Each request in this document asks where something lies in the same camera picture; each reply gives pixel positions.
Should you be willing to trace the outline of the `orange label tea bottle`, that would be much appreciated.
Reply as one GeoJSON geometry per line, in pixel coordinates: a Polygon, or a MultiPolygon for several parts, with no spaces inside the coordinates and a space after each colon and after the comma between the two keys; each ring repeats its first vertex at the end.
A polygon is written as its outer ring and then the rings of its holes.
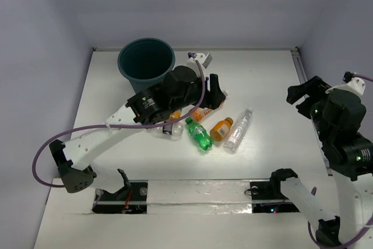
{"type": "MultiPolygon", "coordinates": [[[[223,91],[226,99],[229,95],[229,91],[228,90],[224,90],[223,91]]],[[[223,106],[225,101],[223,101],[217,109],[221,108],[223,106]]],[[[202,119],[204,119],[209,113],[213,112],[214,110],[213,109],[210,109],[210,108],[197,108],[189,117],[192,118],[193,121],[195,122],[200,122],[202,119]]]]}

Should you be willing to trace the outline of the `small orange juice bottle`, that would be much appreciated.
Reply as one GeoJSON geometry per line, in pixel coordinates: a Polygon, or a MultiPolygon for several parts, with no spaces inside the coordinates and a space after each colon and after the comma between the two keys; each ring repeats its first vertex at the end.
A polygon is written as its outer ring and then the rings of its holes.
{"type": "Polygon", "coordinates": [[[232,118],[227,117],[222,121],[219,121],[211,130],[210,137],[216,141],[222,141],[230,132],[234,121],[232,118]]]}

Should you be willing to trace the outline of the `large clear plastic bottle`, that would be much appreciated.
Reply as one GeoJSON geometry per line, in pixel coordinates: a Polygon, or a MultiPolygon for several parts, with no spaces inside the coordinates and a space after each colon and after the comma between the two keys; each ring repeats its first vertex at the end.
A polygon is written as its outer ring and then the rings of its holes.
{"type": "Polygon", "coordinates": [[[224,143],[224,148],[228,153],[235,153],[237,151],[251,125],[252,117],[253,111],[250,109],[246,109],[238,116],[231,128],[228,139],[224,143]]]}

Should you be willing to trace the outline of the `yellow blue label bottle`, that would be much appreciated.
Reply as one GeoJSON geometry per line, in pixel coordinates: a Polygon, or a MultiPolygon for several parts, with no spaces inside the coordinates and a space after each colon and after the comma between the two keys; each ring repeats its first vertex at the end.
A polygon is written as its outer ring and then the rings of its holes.
{"type": "Polygon", "coordinates": [[[170,121],[173,121],[173,120],[177,120],[181,117],[181,110],[177,110],[173,113],[170,114],[167,122],[170,122],[170,121]]]}

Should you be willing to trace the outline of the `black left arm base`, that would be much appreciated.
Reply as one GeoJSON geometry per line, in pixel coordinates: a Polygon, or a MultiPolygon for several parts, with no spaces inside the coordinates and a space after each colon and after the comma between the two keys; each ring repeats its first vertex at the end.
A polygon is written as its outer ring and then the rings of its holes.
{"type": "Polygon", "coordinates": [[[118,198],[96,189],[92,211],[96,214],[146,214],[148,181],[131,181],[131,188],[118,198]]]}

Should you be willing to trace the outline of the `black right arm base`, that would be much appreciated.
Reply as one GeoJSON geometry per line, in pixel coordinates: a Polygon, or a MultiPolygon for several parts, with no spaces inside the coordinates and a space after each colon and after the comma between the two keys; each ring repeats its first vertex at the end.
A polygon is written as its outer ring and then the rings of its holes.
{"type": "Polygon", "coordinates": [[[269,181],[251,181],[244,191],[251,198],[252,213],[296,213],[298,208],[282,194],[272,190],[269,181]]]}

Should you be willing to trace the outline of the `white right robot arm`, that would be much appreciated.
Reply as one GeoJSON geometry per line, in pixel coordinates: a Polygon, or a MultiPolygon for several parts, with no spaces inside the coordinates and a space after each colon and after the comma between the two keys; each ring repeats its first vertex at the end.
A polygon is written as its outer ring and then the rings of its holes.
{"type": "Polygon", "coordinates": [[[336,184],[339,214],[327,211],[292,169],[274,171],[268,190],[304,215],[318,248],[372,248],[372,142],[358,131],[367,112],[361,102],[366,79],[346,72],[343,80],[330,86],[314,76],[290,86],[286,98],[316,129],[336,184]]]}

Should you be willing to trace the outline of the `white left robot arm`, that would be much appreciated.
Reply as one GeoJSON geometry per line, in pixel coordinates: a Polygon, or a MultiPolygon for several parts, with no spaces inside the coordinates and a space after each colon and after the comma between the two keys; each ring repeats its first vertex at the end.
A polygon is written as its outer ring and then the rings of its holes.
{"type": "Polygon", "coordinates": [[[56,139],[50,143],[64,188],[68,193],[77,193],[93,187],[109,192],[115,199],[125,198],[130,183],[123,169],[107,169],[95,163],[95,159],[140,132],[140,129],[126,128],[130,121],[149,127],[164,122],[184,107],[217,109],[225,99],[218,75],[212,73],[203,79],[187,66],[174,68],[162,82],[128,99],[102,128],[89,130],[66,142],[56,139]]]}

